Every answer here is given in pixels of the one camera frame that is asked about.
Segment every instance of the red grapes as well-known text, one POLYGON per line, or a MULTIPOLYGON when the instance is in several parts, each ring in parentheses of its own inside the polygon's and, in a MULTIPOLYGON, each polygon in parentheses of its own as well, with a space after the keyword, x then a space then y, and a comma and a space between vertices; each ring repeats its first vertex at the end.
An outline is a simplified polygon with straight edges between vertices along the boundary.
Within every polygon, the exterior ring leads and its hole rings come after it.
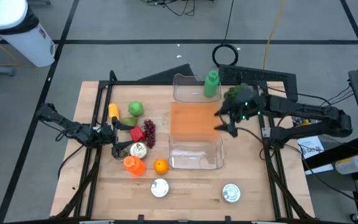
POLYGON ((153 148, 155 145, 155 124, 150 119, 144 120, 144 134, 146 137, 146 146, 153 148))

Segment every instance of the white paper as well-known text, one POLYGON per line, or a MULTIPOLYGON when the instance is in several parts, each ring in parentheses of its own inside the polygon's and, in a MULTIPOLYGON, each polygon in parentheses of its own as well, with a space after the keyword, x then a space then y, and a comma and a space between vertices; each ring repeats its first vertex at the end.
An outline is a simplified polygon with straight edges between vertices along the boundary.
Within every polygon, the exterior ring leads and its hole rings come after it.
MULTIPOLYGON (((318 139, 317 136, 298 139, 298 144, 302 146, 303 156, 305 157, 305 159, 317 155, 320 152, 324 152, 324 147, 323 145, 321 145, 320 139, 318 139)), ((322 167, 314 168, 312 169, 312 171, 317 174, 319 172, 329 171, 333 169, 333 166, 331 164, 328 164, 322 167)), ((305 174, 311 174, 310 170, 306 171, 305 174)))

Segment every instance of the black ring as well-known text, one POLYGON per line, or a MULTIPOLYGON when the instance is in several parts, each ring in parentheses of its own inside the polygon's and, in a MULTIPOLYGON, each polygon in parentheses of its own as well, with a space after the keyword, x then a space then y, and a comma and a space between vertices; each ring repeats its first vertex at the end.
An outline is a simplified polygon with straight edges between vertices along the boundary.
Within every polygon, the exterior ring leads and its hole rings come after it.
POLYGON ((217 63, 216 59, 215 59, 215 54, 216 54, 216 51, 218 49, 220 49, 221 47, 227 47, 229 49, 231 49, 234 54, 236 55, 234 61, 230 64, 230 65, 236 65, 236 63, 238 62, 239 60, 239 51, 233 46, 233 45, 230 45, 230 44, 221 44, 221 45, 218 45, 214 48, 214 50, 212 51, 212 61, 214 61, 215 65, 219 68, 220 64, 217 63))

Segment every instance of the gray floor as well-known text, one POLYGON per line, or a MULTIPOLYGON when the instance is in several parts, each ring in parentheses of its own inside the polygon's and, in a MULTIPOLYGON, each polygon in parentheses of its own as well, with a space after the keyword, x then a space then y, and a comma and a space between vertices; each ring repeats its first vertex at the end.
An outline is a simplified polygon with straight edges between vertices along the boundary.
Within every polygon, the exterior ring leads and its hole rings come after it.
MULTIPOLYGON (((358 1, 347 0, 358 25, 358 1)), ((52 6, 31 3, 48 34, 60 39, 73 0, 52 1, 52 6)), ((220 39, 224 37, 230 1, 197 0, 195 17, 178 17, 167 9, 141 1, 80 0, 68 40, 220 39)), ((171 4, 176 11, 183 2, 171 4)), ((235 1, 228 39, 268 39, 279 1, 235 1)), ((357 40, 340 1, 287 0, 276 40, 357 40)), ((113 69, 119 80, 137 80, 184 63, 204 77, 215 68, 211 52, 215 44, 66 44, 52 80, 46 102, 72 118, 82 81, 107 79, 113 69)), ((9 45, 21 67, 14 78, 0 76, 0 204, 21 151, 48 67, 36 68, 9 45)), ((262 68, 264 45, 241 45, 238 65, 262 68)), ((220 50, 221 63, 233 58, 220 50)), ((0 49, 0 64, 12 60, 0 49)), ((297 74, 300 93, 330 98, 347 86, 347 72, 358 69, 357 45, 271 45, 267 69, 297 74)), ((319 103, 300 98, 305 103, 319 103)), ((352 116, 358 137, 358 110, 353 98, 336 105, 352 116)), ((66 141, 55 142, 56 132, 39 124, 14 193, 6 222, 47 218, 57 184, 66 141)), ((350 178, 335 172, 322 178, 338 181, 351 190, 350 178)), ((322 220, 350 222, 354 202, 328 190, 308 177, 316 216, 322 220)))

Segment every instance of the green bottle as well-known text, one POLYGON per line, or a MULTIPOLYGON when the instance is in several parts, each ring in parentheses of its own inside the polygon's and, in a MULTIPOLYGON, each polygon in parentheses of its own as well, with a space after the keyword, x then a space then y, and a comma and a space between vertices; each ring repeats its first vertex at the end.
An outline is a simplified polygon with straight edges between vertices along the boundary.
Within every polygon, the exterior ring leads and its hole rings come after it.
POLYGON ((204 96, 213 97, 219 86, 219 75, 215 70, 211 70, 204 82, 204 96))

